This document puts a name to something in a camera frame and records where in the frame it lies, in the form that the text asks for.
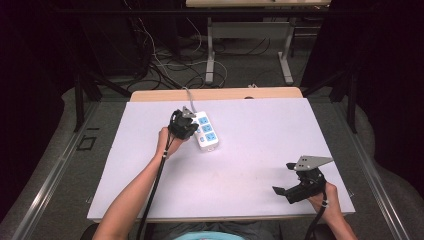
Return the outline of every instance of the white tabletop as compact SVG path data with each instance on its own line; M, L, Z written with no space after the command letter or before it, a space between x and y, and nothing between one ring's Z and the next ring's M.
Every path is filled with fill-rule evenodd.
M187 0L187 7L290 7L325 6L331 0Z
M188 101L127 103L87 218L98 221L147 165L158 131ZM165 164L148 221L277 219L315 214L307 200L289 204L272 186L299 184L286 163L301 155L331 157L307 99L196 101L220 139L201 152L194 138ZM320 167L338 187L343 213L355 209L334 162Z

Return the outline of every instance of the metal bracket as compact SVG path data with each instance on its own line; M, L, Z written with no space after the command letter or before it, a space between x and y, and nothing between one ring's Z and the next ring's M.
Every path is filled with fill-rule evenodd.
M293 169L295 171L308 171L332 161L333 158L331 157L300 156Z
M183 106L183 118L194 118L196 115L192 113L186 106Z

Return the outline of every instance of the hand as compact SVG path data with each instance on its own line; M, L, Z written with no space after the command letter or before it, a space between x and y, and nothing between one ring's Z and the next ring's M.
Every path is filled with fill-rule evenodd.
M322 218L328 224L336 239L357 240L352 228L343 217L339 197L337 195L337 187L327 182L325 185L325 192L327 194L328 206L325 209ZM320 193L308 198L308 200L314 207L315 211L318 212L322 206L323 194Z
M161 131L159 132L158 144L157 144L157 147L156 147L156 154L155 155L161 155L162 156L163 152L165 151L166 142L168 140L168 133L169 133L169 130L168 130L167 127L163 127L161 129ZM169 138L169 142L170 143L172 142L172 143L171 143L171 146L168 149L167 158L169 158L173 153L175 153L184 141L185 140L181 140L179 138L176 138L171 134L171 136Z
M328 221L336 220L340 217L343 218L342 211L340 209L339 197L337 194L337 187L329 182L325 185L325 192L327 194L328 207L325 209L322 218L328 223ZM322 206L323 194L320 193L313 197L308 198L309 202L314 207L315 211L318 212Z

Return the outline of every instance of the power outlet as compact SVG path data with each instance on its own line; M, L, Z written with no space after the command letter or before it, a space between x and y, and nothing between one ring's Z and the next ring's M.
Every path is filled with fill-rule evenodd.
M208 124L208 125L202 126L202 130L203 130L204 133L207 133L207 132L212 131L212 127L211 127L210 124Z
M215 140L216 139L216 135L215 135L215 133L208 133L208 134L206 134L205 135L206 136L206 139L210 142L210 141L213 141L213 140Z
M203 151L213 151L218 146L219 139L206 113L197 112L193 122L197 122L200 125L194 133L200 149Z

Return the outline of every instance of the black curtain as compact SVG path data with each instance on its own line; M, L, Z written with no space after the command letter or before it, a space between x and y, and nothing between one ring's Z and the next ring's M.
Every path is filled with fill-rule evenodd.
M375 2L333 0L334 9L366 9ZM424 196L424 4L381 1L383 21L361 59L358 105L375 133L376 161L409 181ZM311 87L350 63L372 18L326 19L305 69Z
M0 220L27 184L73 86L60 38L38 1L0 4L2 134Z

